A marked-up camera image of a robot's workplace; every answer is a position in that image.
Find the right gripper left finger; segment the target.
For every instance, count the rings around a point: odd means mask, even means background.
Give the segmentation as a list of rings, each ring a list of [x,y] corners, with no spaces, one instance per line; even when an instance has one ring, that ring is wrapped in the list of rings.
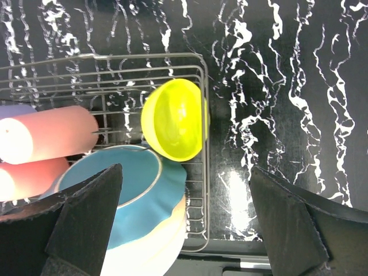
[[[114,164],[1,215],[1,275],[100,275],[122,186]]]

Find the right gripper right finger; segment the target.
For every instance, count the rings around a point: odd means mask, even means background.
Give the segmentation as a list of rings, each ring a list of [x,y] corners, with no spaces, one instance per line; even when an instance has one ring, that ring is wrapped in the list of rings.
[[[367,212],[260,167],[250,190],[273,275],[367,275]]]

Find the tall pink cup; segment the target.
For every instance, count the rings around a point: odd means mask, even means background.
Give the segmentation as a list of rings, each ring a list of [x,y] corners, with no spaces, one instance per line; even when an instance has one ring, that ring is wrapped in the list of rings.
[[[1,120],[1,159],[23,164],[91,150],[98,123],[81,106],[68,106]]]

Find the purple cup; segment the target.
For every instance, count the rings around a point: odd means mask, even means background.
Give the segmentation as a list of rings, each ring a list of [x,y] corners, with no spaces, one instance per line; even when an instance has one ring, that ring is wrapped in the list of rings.
[[[29,105],[5,105],[0,108],[0,119],[11,118],[23,114],[36,112],[32,106]]]

